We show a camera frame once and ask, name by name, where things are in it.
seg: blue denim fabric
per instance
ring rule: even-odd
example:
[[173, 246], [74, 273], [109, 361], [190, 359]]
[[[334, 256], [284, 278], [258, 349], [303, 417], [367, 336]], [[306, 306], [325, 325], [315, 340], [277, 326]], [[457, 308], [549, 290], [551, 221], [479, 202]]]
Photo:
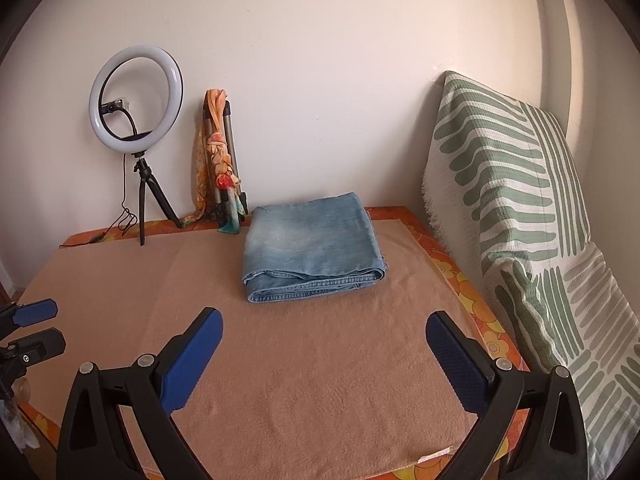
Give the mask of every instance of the blue denim fabric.
[[252, 303], [301, 300], [373, 285], [385, 277], [371, 220], [355, 193], [257, 207], [242, 282]]

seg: ring light stand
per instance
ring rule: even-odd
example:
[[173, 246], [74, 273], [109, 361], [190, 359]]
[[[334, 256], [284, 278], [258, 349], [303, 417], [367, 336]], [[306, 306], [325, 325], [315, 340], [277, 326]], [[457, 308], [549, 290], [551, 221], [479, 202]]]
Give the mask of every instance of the ring light stand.
[[[127, 61], [138, 57], [145, 57], [158, 63], [164, 71], [169, 85], [169, 99], [167, 100], [164, 116], [158, 126], [153, 130], [140, 134], [135, 129], [133, 120], [127, 111], [127, 103], [124, 99], [117, 99], [106, 104], [102, 103], [102, 94], [111, 75], [113, 75], [118, 67]], [[89, 117], [91, 119], [91, 126], [97, 137], [112, 150], [121, 153], [130, 153], [137, 158], [133, 171], [137, 172], [140, 176], [140, 192], [138, 196], [140, 208], [138, 215], [140, 219], [140, 245], [145, 244], [146, 186], [149, 186], [151, 193], [158, 202], [164, 215], [171, 220], [177, 228], [182, 227], [182, 223], [169, 204], [164, 192], [162, 192], [162, 188], [153, 176], [151, 168], [146, 163], [144, 155], [145, 151], [158, 142], [158, 140], [162, 139], [174, 125], [180, 112], [180, 107], [182, 106], [183, 90], [182, 74], [175, 59], [156, 46], [138, 45], [125, 48], [105, 63], [100, 72], [98, 72], [89, 95]], [[131, 136], [118, 137], [107, 126], [107, 123], [104, 121], [104, 116], [116, 111], [123, 112], [129, 118], [133, 128], [133, 134]]]

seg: green and white blanket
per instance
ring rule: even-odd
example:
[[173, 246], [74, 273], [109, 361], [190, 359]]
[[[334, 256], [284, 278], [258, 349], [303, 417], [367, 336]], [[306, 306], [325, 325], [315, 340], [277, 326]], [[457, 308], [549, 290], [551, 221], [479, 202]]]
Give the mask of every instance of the green and white blanket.
[[571, 371], [590, 478], [606, 478], [640, 428], [640, 324], [590, 240], [558, 121], [447, 72], [424, 197], [436, 236], [527, 363]]

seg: orange floral tablecloth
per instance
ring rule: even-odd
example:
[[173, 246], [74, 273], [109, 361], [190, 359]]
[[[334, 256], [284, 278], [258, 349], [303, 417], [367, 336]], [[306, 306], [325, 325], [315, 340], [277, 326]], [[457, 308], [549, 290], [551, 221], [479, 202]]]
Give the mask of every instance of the orange floral tablecloth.
[[[473, 285], [471, 285], [469, 280], [466, 279], [465, 275], [460, 271], [456, 263], [449, 257], [440, 244], [437, 243], [437, 241], [427, 232], [423, 225], [420, 224], [418, 219], [407, 208], [402, 206], [369, 207], [367, 208], [367, 211], [369, 212], [369, 216], [372, 220], [400, 220], [407, 229], [409, 229], [410, 233], [414, 236], [420, 246], [431, 257], [453, 291], [460, 298], [460, 301], [478, 326], [491, 357], [494, 359], [498, 357], [506, 357], [520, 370], [528, 370], [524, 359], [516, 348], [516, 345], [514, 345], [513, 341], [511, 341], [500, 323], [498, 323], [498, 320], [484, 302], [480, 294], [476, 292]], [[179, 230], [172, 222], [168, 220], [159, 220], [146, 222], [145, 234], [146, 236], [151, 236], [184, 231], [201, 231], [206, 229], [215, 229], [217, 227], [218, 226], [215, 222], [199, 221]], [[94, 235], [102, 231], [103, 230], [98, 229], [95, 231], [72, 235], [65, 241], [65, 245], [87, 242]], [[135, 238], [137, 236], [138, 227], [136, 226], [131, 228], [124, 235], [124, 238]], [[120, 238], [122, 238], [120, 232], [113, 230], [113, 232], [105, 236], [100, 243]], [[60, 428], [51, 420], [40, 414], [33, 406], [23, 403], [21, 408], [31, 421], [40, 428], [49, 441], [54, 446], [57, 446], [58, 439], [60, 437]], [[526, 417], [526, 410], [519, 410], [516, 412], [513, 423], [511, 424], [511, 427], [507, 432], [507, 436], [502, 443], [502, 447], [496, 455], [496, 460], [515, 447], [524, 427]], [[418, 465], [412, 465], [393, 473], [386, 473], [381, 476], [377, 476], [372, 480], [434, 480], [444, 469], [444, 466], [447, 465], [451, 457], [452, 455], [450, 454], [444, 454]], [[159, 476], [156, 476], [153, 473], [147, 473], [147, 476], [152, 480], [161, 480]]]

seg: white ring light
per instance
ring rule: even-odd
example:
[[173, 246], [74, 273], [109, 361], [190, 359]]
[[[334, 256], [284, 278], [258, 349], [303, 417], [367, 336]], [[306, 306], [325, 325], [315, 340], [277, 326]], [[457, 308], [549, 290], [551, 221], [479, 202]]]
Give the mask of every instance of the white ring light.
[[[160, 65], [169, 85], [169, 99], [167, 100], [164, 116], [158, 123], [158, 126], [149, 134], [139, 134], [134, 140], [126, 140], [126, 137], [121, 139], [109, 131], [100, 113], [100, 105], [102, 104], [102, 93], [111, 74], [123, 63], [131, 59], [136, 59], [137, 57], [146, 57]], [[158, 142], [158, 140], [162, 139], [174, 125], [180, 112], [180, 107], [182, 106], [182, 93], [182, 74], [175, 59], [171, 57], [169, 53], [156, 46], [130, 46], [129, 48], [121, 50], [108, 60], [95, 78], [94, 85], [89, 94], [89, 118], [91, 119], [91, 126], [102, 143], [112, 150], [121, 153], [144, 152]]]

